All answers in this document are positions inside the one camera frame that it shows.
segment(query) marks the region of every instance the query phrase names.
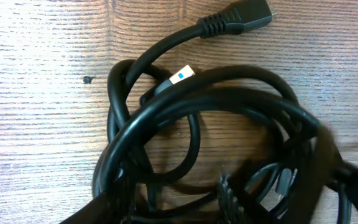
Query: cable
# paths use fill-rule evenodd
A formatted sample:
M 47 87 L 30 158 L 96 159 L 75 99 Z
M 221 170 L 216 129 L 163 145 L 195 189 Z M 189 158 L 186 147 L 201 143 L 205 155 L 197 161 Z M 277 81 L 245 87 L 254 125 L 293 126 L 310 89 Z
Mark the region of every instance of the cable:
M 298 217 L 300 220 L 310 219 L 311 212 L 317 203 L 315 195 L 318 196 L 325 185 L 328 172 L 330 172 L 328 168 L 331 166 L 317 166 L 318 159 L 326 154 L 319 149 L 312 149 L 310 139 L 318 135 L 321 125 L 313 115 L 299 106 L 294 91 L 282 78 L 262 68 L 235 65 L 199 72 L 174 83 L 170 81 L 173 75 L 169 71 L 152 65 L 159 56 L 187 40 L 195 37 L 208 38 L 223 34 L 241 34 L 266 26 L 272 20 L 272 16 L 273 11 L 264 0 L 234 2 L 221 12 L 200 19 L 196 25 L 162 39 L 137 60 L 124 60 L 113 66 L 108 76 L 110 108 L 107 135 L 109 144 L 102 152 L 93 174 L 94 197 L 101 194 L 104 197 L 108 195 L 110 200 L 116 200 L 114 203 L 118 203 L 119 207 L 119 203 L 123 200 L 118 190 L 120 183 L 146 184 L 147 208 L 140 206 L 140 202 L 134 199 L 135 207 L 133 211 L 129 209 L 131 215 L 129 218 L 128 214 L 114 213 L 121 215 L 122 218 L 127 217 L 128 220 L 145 223 L 165 222 L 180 218 L 210 203 L 217 197 L 215 186 L 202 189 L 203 193 L 209 193 L 207 196 L 166 211 L 158 208 L 157 194 L 161 186 L 174 184 L 185 176 L 196 162 L 201 141 L 198 113 L 211 110 L 228 111 L 243 114 L 263 124 L 273 137 L 274 147 L 268 163 L 260 170 L 254 172 L 246 180 L 242 176 L 243 173 L 238 172 L 230 177 L 231 183 L 239 184 L 238 189 L 246 189 L 255 179 L 263 177 L 262 184 L 250 194 L 250 198 L 259 203 L 272 188 L 279 172 L 284 167 L 292 170 L 296 168 L 298 173 L 288 190 L 288 195 L 285 195 L 270 211 L 270 215 L 276 219 L 283 216 L 282 223 L 293 222 L 289 221 L 297 215 L 293 207 L 301 203 L 299 199 L 294 198 L 302 195 L 307 200 L 308 192 L 312 192 L 311 195 L 314 196 L 310 198 L 311 204 L 305 207 L 304 215 Z M 142 73 L 151 75 L 160 83 L 140 98 L 140 108 L 130 114 L 126 99 Z M 244 87 L 212 87 L 218 82 L 244 78 L 269 84 L 279 92 L 281 97 Z M 161 174 L 154 173 L 144 144 L 163 128 L 185 116 L 190 126 L 190 145 L 187 155 L 175 169 Z M 336 158 L 334 156 L 322 161 L 334 164 L 337 161 Z M 341 198 L 338 223 L 349 223 L 347 221 L 350 219 L 348 201 L 344 199 L 343 190 L 338 190 L 338 192 Z M 109 203 L 107 207 L 110 210 L 117 209 L 111 206 L 114 203 Z

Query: wood grain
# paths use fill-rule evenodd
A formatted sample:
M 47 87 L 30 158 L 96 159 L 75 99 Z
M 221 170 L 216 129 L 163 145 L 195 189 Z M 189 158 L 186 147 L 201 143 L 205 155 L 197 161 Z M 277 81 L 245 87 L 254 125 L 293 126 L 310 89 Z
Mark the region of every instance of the wood grain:
M 94 165 L 107 143 L 109 69 L 228 2 L 0 0 L 0 223 L 58 223 L 89 202 Z M 173 72 L 186 64 L 276 72 L 337 133 L 343 157 L 358 165 L 358 0 L 273 3 L 278 16 L 268 27 L 194 39 L 156 64 Z M 92 83 L 84 84 L 84 76 Z M 131 110 L 153 84 L 139 79 Z M 230 85 L 268 89 L 247 80 Z M 264 156 L 263 127 L 227 113 L 203 113 L 203 122 L 200 156 L 184 182 L 208 184 L 222 165 Z M 177 166 L 188 137 L 180 121 L 148 143 L 155 169 Z M 194 199 L 172 189 L 164 197 L 171 205 Z M 276 201 L 271 194 L 265 206 Z M 337 197 L 327 190 L 313 221 L 335 223 L 336 210 Z

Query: plug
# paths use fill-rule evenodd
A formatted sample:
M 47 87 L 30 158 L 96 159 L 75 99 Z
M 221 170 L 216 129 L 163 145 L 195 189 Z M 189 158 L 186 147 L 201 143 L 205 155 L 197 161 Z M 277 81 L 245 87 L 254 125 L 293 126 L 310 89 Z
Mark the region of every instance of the plug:
M 275 11 L 270 0 L 241 0 L 231 3 L 222 11 L 198 20 L 203 32 L 201 38 L 217 35 L 238 35 L 266 26 Z

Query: tangled cable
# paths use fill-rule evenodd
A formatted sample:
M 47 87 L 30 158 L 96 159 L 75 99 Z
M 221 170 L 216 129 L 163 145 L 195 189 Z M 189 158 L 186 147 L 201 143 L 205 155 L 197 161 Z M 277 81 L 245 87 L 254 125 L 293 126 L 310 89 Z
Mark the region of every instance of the tangled cable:
M 228 111 L 243 114 L 263 124 L 272 134 L 274 141 L 275 150 L 261 170 L 255 170 L 246 179 L 241 177 L 241 172 L 230 177 L 232 187 L 237 189 L 239 195 L 247 194 L 244 189 L 254 180 L 263 177 L 264 181 L 249 194 L 249 197 L 245 196 L 248 199 L 242 200 L 243 203 L 251 200 L 259 203 L 283 169 L 297 170 L 288 194 L 268 212 L 268 221 L 293 223 L 296 217 L 296 223 L 308 222 L 321 188 L 327 185 L 331 171 L 336 169 L 342 160 L 337 149 L 312 146 L 310 139 L 321 133 L 327 136 L 328 133 L 322 131 L 323 128 L 315 117 L 299 106 L 293 90 L 282 78 L 262 68 L 235 65 L 199 72 L 174 85 L 161 87 L 161 83 L 172 74 L 153 66 L 152 62 L 170 48 L 203 35 L 204 28 L 204 24 L 197 24 L 178 31 L 156 43 L 137 60 L 121 61 L 111 69 L 108 77 L 109 145 L 95 168 L 93 196 L 97 197 L 107 192 L 110 198 L 119 198 L 117 201 L 120 211 L 116 211 L 115 215 L 121 212 L 124 214 L 120 219 L 125 217 L 144 223 L 180 218 L 215 200 L 217 191 L 212 186 L 207 188 L 210 190 L 209 194 L 199 200 L 171 210 L 160 210 L 157 208 L 156 194 L 160 186 L 180 180 L 196 162 L 200 149 L 198 113 L 211 110 Z M 130 114 L 126 98 L 141 73 L 158 79 L 160 84 L 147 91 L 140 98 L 140 108 Z M 212 87 L 217 82 L 243 78 L 265 82 L 275 88 L 282 97 L 244 87 Z M 167 173 L 154 173 L 144 144 L 160 130 L 185 116 L 190 125 L 187 155 L 175 169 Z M 289 136 L 285 141 L 282 130 Z M 147 186 L 146 206 L 135 199 L 135 186 L 138 183 Z M 341 183 L 330 182 L 329 187 L 339 193 L 338 222 L 349 223 L 349 201 L 341 190 Z M 309 201 L 307 205 L 303 203 L 305 200 Z

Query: black spot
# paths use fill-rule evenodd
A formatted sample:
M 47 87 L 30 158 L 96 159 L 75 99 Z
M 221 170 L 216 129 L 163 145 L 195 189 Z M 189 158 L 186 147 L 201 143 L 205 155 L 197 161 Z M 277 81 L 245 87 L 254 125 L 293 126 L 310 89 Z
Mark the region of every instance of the black spot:
M 94 77 L 84 76 L 84 84 L 91 84 Z

